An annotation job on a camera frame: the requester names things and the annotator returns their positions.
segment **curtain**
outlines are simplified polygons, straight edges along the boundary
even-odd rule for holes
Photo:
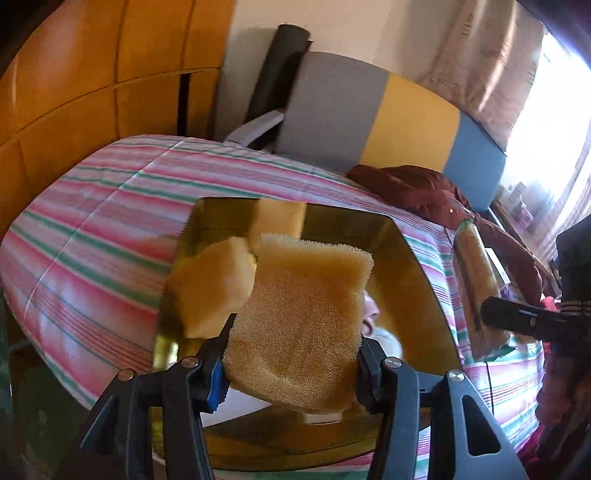
[[[545,28],[514,0],[463,0],[421,84],[466,112],[506,150],[540,57]]]

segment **yellow cushion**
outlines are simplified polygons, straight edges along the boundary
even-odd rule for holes
[[[459,124],[460,111],[451,103],[391,73],[359,163],[441,172]]]

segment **bed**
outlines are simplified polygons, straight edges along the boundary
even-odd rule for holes
[[[267,196],[390,216],[431,283],[465,373],[512,445],[521,448],[538,427],[541,346],[521,346],[487,364],[472,359],[451,259],[454,232],[320,167],[238,145],[160,135],[124,138],[90,155],[37,196],[0,247],[10,309],[85,407],[118,370],[151,369],[176,240],[195,201],[206,196]],[[344,472],[367,470],[370,461],[367,455],[309,472],[344,478]],[[421,434],[417,478],[426,477],[427,462],[428,429]],[[237,475],[220,472],[218,478]]]

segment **screw head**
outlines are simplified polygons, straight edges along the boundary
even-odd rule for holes
[[[127,382],[128,380],[131,380],[133,377],[134,371],[130,368],[124,368],[117,374],[117,378],[119,378],[119,380],[121,380],[122,382]]]
[[[454,382],[461,382],[462,380],[464,380],[466,378],[464,373],[460,372],[459,370],[451,370],[447,374],[447,376],[449,377],[450,380],[452,380]]]
[[[181,364],[185,367],[185,368],[194,368],[196,366],[198,366],[199,364],[199,358],[197,358],[196,356],[186,356],[185,358],[183,358],[181,360]]]
[[[384,358],[384,365],[391,369],[400,368],[402,366],[402,360],[396,358],[395,356],[387,356]]]

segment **blue cushion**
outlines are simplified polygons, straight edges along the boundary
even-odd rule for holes
[[[506,156],[481,125],[460,113],[460,125],[443,174],[455,183],[474,210],[484,212],[495,197]]]

